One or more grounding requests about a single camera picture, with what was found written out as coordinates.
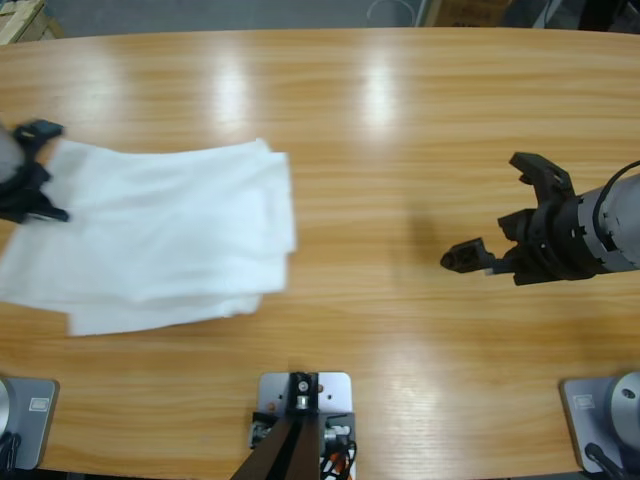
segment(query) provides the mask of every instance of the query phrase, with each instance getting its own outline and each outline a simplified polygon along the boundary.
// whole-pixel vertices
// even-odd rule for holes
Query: metal plate
[[[260,378],[258,411],[272,415],[284,415],[287,403],[289,373],[265,373]],[[320,413],[352,413],[351,377],[344,372],[320,372],[318,394]]]
[[[9,391],[4,381],[0,378],[0,435],[4,433],[9,423]]]
[[[602,471],[584,453],[591,442],[599,445],[616,465],[622,467],[620,450],[609,433],[608,402],[616,380],[616,377],[568,380],[561,387],[578,463],[590,473]]]
[[[33,378],[5,378],[4,382],[12,399],[7,430],[19,433],[22,440],[16,468],[32,470],[44,456],[58,384]]]

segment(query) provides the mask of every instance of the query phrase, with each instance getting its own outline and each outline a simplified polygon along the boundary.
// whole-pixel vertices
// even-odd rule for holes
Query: cardboard box
[[[496,27],[511,0],[433,0],[426,27]]]

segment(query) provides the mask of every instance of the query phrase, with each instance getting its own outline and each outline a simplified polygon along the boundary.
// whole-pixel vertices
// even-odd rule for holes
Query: white cloth
[[[70,334],[90,335],[251,313],[286,286],[288,160],[262,140],[176,154],[61,141],[47,168],[43,191],[71,221],[17,228],[0,300],[67,312]]]

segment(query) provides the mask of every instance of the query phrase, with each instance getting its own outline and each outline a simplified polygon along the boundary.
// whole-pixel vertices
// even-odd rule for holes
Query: label
[[[578,410],[596,408],[596,404],[593,402],[593,395],[574,395],[573,404]]]
[[[48,412],[49,411],[49,399],[48,398],[32,398],[29,404],[30,412]]]

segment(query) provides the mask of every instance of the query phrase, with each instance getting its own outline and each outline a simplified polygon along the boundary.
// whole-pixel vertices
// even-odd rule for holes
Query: wooden table
[[[290,152],[300,248],[258,314],[67,338],[0,309],[0,371],[56,378],[44,466],[226,479],[259,376],[344,370],[358,473],[448,479],[576,470],[565,378],[640,368],[640,273],[514,287],[438,265],[535,206],[508,165],[548,156],[579,192],[640,155],[640,38],[475,29],[261,31],[0,48],[0,112],[68,138],[172,152]],[[0,224],[2,240],[12,226]]]

